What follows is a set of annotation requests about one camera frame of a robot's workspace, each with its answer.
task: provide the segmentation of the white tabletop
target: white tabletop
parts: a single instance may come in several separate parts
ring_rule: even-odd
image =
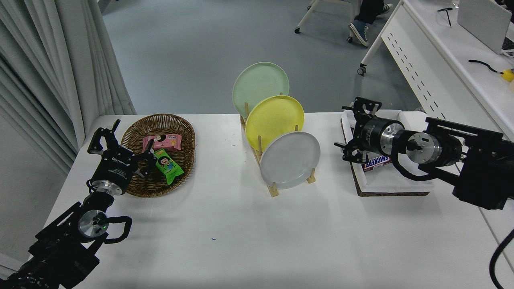
[[[509,89],[509,83],[499,74],[489,71],[487,67],[468,62],[469,59],[480,60],[498,71],[503,71],[514,68],[514,59],[494,53],[460,26],[457,23],[458,10],[456,9],[448,11],[452,23],[450,27],[446,13],[437,12],[437,10],[452,7],[451,2],[451,0],[405,0],[405,5],[491,118],[509,139],[514,140],[514,92]]]
[[[141,117],[121,116],[117,138]],[[182,117],[196,133],[190,179],[157,198],[116,196],[107,214],[132,217],[130,235],[103,245],[100,264],[77,288],[493,288],[488,263],[497,243],[451,186],[436,180],[426,197],[357,196],[333,146],[342,141],[341,113],[305,114],[303,131],[321,145],[317,181],[275,198],[238,115]],[[86,147],[47,222],[86,197],[100,160]],[[111,237],[120,232],[109,227]],[[503,257],[498,276],[514,284]]]

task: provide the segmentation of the chair wheel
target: chair wheel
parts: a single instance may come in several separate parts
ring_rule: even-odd
[[[361,67],[357,70],[357,74],[360,76],[364,76],[365,73],[366,73],[366,67]]]

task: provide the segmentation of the white laptop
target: white laptop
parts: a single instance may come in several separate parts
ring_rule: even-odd
[[[514,52],[512,13],[493,0],[460,0],[457,23],[497,54]]]

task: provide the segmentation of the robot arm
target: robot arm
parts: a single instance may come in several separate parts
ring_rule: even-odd
[[[396,120],[377,117],[381,103],[356,98],[351,106],[356,125],[353,139],[341,148],[343,160],[364,164],[368,151],[391,158],[394,167],[412,180],[439,178],[454,186],[459,200],[485,209],[502,209],[514,193],[505,190],[504,182],[514,175],[514,143],[503,140],[503,134],[427,117],[422,132],[405,130]],[[426,175],[417,176],[398,161],[406,154]],[[459,175],[440,167],[462,162]]]
[[[29,248],[33,258],[7,280],[0,280],[0,288],[58,288],[60,284],[73,288],[99,264],[95,254],[102,244],[118,243],[129,235],[132,219],[108,217],[107,208],[113,204],[115,195],[126,192],[134,173],[148,175],[157,158],[150,151],[153,140],[138,155],[120,146],[114,136],[119,122],[116,120],[111,130],[98,128],[90,142],[88,153],[99,154],[102,160],[87,181],[89,195],[36,235],[37,241]],[[106,150],[100,143],[102,137],[107,143]],[[139,160],[147,161],[145,168],[139,169]],[[123,234],[108,239],[107,229],[113,223],[124,223]],[[90,242],[88,248],[82,245]]]

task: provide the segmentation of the desk leg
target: desk leg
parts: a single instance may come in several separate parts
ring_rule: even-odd
[[[400,2],[398,2],[398,5],[394,8],[393,13],[391,13],[391,16],[389,17],[389,19],[385,23],[384,27],[378,34],[377,39],[375,39],[375,42],[373,42],[373,44],[369,48],[368,52],[362,59],[362,61],[360,63],[360,68],[357,70],[357,74],[364,76],[364,74],[366,73],[366,66],[368,65],[368,62],[370,61],[370,58],[373,57],[373,55],[375,55],[378,48],[382,44],[382,39],[381,39],[382,33],[385,30],[385,28],[387,27],[387,25],[389,24],[389,22],[391,21],[391,19],[394,17],[394,14],[396,14],[396,11],[398,11],[398,7],[400,7],[400,5],[403,5],[403,0],[400,0]]]

